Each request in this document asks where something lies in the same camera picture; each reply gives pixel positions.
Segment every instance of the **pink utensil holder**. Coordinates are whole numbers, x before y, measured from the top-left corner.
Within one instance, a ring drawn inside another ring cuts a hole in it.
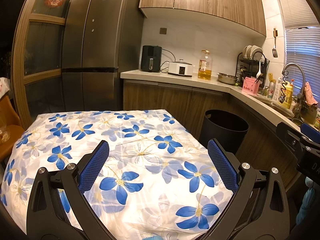
[[[249,95],[256,95],[258,93],[259,85],[262,84],[261,81],[255,83],[256,79],[246,77],[243,82],[242,92]]]

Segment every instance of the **faucet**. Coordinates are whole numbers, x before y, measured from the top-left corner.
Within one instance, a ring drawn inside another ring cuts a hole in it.
[[[301,71],[301,74],[302,74],[302,88],[301,88],[300,92],[298,93],[298,101],[296,102],[297,104],[292,109],[292,112],[294,113],[294,118],[298,118],[299,115],[300,115],[300,112],[301,112],[301,108],[302,108],[303,92],[304,92],[304,86],[306,84],[306,76],[305,76],[302,68],[298,64],[289,63],[289,64],[285,65],[285,67],[283,68],[283,70],[282,70],[283,83],[282,83],[282,88],[281,88],[281,95],[280,95],[278,100],[279,100],[280,103],[283,103],[284,100],[285,100],[284,90],[286,90],[286,88],[285,88],[284,85],[287,84],[285,79],[288,78],[287,75],[288,75],[289,72],[287,71],[287,68],[290,67],[290,66],[296,66]]]

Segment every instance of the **stainless steel bowl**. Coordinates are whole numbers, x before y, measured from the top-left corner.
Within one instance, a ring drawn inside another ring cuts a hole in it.
[[[231,76],[231,75],[227,75],[227,74],[224,74],[224,73],[218,73],[218,81],[221,82],[221,83],[233,86],[237,82],[237,77]]]

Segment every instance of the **white plate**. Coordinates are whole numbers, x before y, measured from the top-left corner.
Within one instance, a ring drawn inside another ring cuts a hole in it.
[[[261,57],[262,57],[262,53],[263,53],[262,48],[253,45],[252,48],[251,48],[250,56],[249,56],[249,57],[253,57],[253,55],[255,54],[255,55],[254,55],[254,58],[255,58],[256,60],[260,60]]]
[[[242,57],[245,57],[245,53],[247,52],[247,47],[248,46],[245,46],[244,49],[242,50]]]
[[[245,52],[245,57],[250,57],[251,48],[252,48],[251,45],[249,45],[249,46],[247,47],[247,50],[246,50],[246,52]]]

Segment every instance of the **yellow bottle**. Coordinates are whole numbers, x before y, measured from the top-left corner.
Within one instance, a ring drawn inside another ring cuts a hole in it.
[[[199,61],[199,71],[198,78],[210,80],[212,72],[212,58],[210,56],[210,51],[202,50],[202,57]]]
[[[291,86],[290,82],[288,82],[288,81],[287,81],[287,84],[284,85],[284,86],[286,88],[286,90],[283,90],[283,92],[285,93],[285,100],[284,100],[284,102],[282,104],[280,102],[279,102],[279,104],[281,104],[285,108],[289,109],[290,106],[291,106],[291,102],[292,102],[293,86]]]

